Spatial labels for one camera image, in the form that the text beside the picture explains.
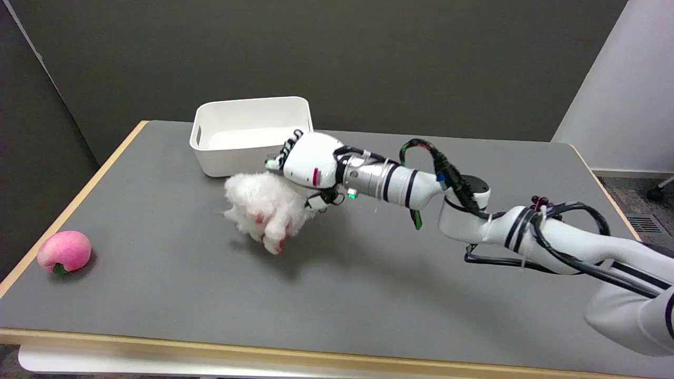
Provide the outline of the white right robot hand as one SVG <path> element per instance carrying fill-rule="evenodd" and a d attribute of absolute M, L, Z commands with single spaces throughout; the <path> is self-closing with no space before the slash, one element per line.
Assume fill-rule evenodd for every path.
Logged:
<path fill-rule="evenodd" d="M 268 171 L 306 189 L 305 208 L 323 211 L 337 199 L 338 154 L 344 144 L 335 137 L 300 129 L 286 140 L 279 155 L 265 161 Z"/>

